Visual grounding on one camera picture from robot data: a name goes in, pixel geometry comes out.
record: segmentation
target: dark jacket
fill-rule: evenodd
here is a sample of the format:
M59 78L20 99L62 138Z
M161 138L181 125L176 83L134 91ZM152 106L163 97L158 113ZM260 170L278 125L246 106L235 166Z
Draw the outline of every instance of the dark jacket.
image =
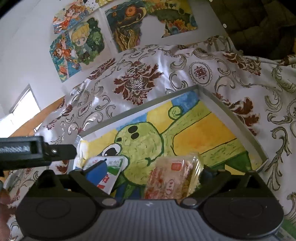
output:
M213 0L210 4L244 55L282 59L292 53L296 16L278 0Z

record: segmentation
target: finger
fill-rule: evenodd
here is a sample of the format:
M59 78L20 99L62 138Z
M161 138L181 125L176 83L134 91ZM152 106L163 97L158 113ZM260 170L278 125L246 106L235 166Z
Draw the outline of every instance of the finger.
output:
M0 222L0 241L7 241L10 236L10 229L6 223Z
M2 204L10 204L11 203L8 191L6 191L5 189L2 189L0 191L0 203L2 203Z
M0 223L7 223L11 214L14 214L16 208L8 208L7 205L0 204Z

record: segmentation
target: packaged snack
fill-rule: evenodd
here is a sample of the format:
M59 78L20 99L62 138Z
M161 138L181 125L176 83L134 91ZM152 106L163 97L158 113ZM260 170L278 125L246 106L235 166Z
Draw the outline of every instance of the packaged snack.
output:
M200 173L202 172L203 168L204 168L204 162L202 160L201 155L199 153L197 153L195 155L195 166L192 170L192 175L191 175L191 180L190 180L190 184L188 187L187 196L194 193L194 191L200 187L199 176L200 176Z
M176 199L186 197L195 167L195 156L158 157L146 185L145 199Z
M124 156L96 156L89 158L85 162L83 170L88 169L101 160L103 160L104 163L91 170L86 175L86 179L107 194L110 194L122 170L124 158Z

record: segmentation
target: white wall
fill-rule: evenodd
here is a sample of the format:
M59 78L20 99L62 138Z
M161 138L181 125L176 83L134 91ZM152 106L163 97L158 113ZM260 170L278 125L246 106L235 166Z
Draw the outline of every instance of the white wall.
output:
M0 20L0 104L5 115L28 84L39 107L43 109L81 83L95 69L81 71L62 83L52 63L49 47L57 37L53 33L52 19L56 12L70 2L71 0L23 0ZM125 1L114 0L99 10L103 21L105 19L105 40L113 53L115 46L103 13L121 2ZM162 32L161 23L158 22L155 33L143 34L141 44L189 44L213 35L226 35L207 0L189 0L189 3L198 24L197 30L159 38Z
M2 119L3 117L5 117L5 113L3 111L2 105L0 105L0 119Z

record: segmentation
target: metal screw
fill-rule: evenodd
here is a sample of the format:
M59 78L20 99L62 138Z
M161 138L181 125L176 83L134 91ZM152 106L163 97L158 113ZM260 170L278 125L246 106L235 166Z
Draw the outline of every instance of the metal screw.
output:
M105 206L114 206L116 203L116 200L113 198L106 198L102 201L102 204L104 204Z
M197 204L197 201L194 198L189 197L183 200L183 204L186 206L194 206Z

